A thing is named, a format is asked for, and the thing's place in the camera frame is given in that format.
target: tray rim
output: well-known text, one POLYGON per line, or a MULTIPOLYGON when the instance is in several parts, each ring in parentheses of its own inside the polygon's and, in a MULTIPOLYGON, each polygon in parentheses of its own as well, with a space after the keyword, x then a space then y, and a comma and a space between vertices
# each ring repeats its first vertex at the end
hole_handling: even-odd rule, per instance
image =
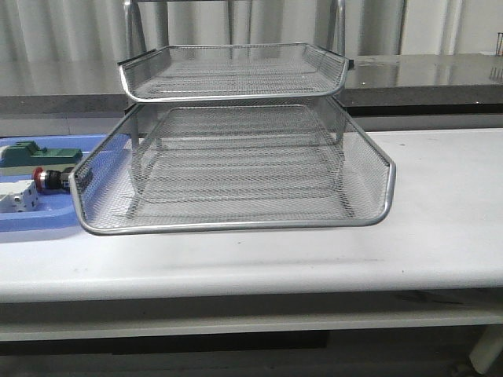
POLYGON ((240 45, 176 45, 176 46, 164 46, 159 49, 151 49, 145 53, 141 53, 136 57, 132 57, 127 60, 120 61, 117 63, 119 65, 119 75, 120 82, 123 86, 126 95, 137 103, 167 103, 167 102, 187 102, 187 101, 220 101, 220 100, 245 100, 245 99, 266 99, 266 98, 299 98, 299 97, 324 97, 339 93, 346 82, 347 70, 349 67, 349 59, 334 53, 328 49, 320 46, 313 45, 307 42, 293 42, 293 43, 259 43, 259 44, 240 44, 240 45), (130 65, 136 65, 141 63, 143 60, 149 59, 152 55, 161 53, 166 49, 176 49, 176 48, 225 48, 225 47, 282 47, 282 46, 307 46, 309 48, 321 51, 325 54, 334 55, 343 60, 343 71, 341 75, 341 80, 339 85, 331 90, 325 92, 311 92, 311 93, 297 93, 297 94, 286 94, 286 93, 263 93, 263 94, 238 94, 238 95, 221 95, 221 96, 184 96, 184 97, 165 97, 165 98, 140 98, 136 97, 131 93, 130 86, 128 85, 126 74, 124 69, 130 65))
MULTIPOLYGON (((384 197, 383 210, 374 218, 370 219, 332 219, 332 220, 274 220, 274 221, 232 221, 232 222, 208 222, 198 224, 169 224, 169 225, 139 225, 139 226, 124 226, 118 228, 98 228, 89 225, 83 217, 83 206, 80 197, 77 193, 77 184, 75 182, 75 172, 78 171, 102 145, 108 143, 116 135, 125 122, 131 117, 140 112, 145 105, 135 104, 130 112, 124 116, 120 122, 110 131, 110 133, 77 164, 69 176, 70 192, 72 194, 75 212, 80 225, 89 233, 95 236, 118 236, 132 234, 151 234, 151 233, 173 233, 173 232, 207 232, 207 231, 248 231, 248 230, 265 230, 265 229, 316 229, 316 228, 339 228, 339 227, 360 227, 375 225, 383 221, 393 203, 395 181, 396 181, 396 164, 383 149, 353 120, 353 118, 338 105, 334 98, 318 98, 320 101, 328 101, 335 110, 344 114, 351 125, 359 132, 359 134, 367 141, 371 148, 381 154, 381 156, 389 164, 387 174, 386 195, 384 197)), ((191 106, 180 106, 180 108, 191 108, 191 106)))

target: metal mesh letter tray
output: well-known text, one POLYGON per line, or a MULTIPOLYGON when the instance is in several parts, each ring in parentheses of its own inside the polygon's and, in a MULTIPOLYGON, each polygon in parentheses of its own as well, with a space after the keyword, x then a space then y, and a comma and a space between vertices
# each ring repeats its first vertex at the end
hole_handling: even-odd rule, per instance
POLYGON ((119 64, 134 109, 70 177, 94 234, 371 225, 395 165, 330 97, 347 59, 303 43, 168 46, 119 64))

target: blue tray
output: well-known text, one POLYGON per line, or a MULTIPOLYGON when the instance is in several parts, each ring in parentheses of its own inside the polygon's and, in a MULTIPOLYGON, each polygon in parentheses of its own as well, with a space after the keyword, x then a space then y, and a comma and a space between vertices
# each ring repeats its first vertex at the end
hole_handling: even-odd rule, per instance
MULTIPOLYGON (((99 135, 43 136, 43 137, 7 137, 0 139, 0 147, 12 145, 18 141, 33 140, 40 147, 80 148, 83 155, 98 145, 105 137, 99 135)), ((0 176, 0 182, 15 182, 31 179, 30 175, 0 176)), ((18 230, 64 228, 77 225, 77 216, 73 207, 72 196, 66 192, 40 194, 39 205, 31 212, 0 214, 0 232, 18 230)))

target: gray countertop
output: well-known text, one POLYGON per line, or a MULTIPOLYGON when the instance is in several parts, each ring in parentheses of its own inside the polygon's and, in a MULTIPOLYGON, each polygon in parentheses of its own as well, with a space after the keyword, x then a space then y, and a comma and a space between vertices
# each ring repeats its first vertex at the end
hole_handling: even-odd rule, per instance
MULTIPOLYGON (((117 112, 114 61, 0 64, 0 113, 117 112)), ((481 54, 358 57, 339 98, 348 107, 503 104, 503 58, 481 54)))

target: green block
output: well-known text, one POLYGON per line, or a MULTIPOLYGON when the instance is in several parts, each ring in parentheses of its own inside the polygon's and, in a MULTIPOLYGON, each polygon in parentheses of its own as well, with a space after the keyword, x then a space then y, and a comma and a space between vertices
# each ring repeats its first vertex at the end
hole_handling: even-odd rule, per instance
POLYGON ((78 148, 40 148, 34 141, 18 141, 2 153, 0 168, 75 165, 82 158, 78 148))

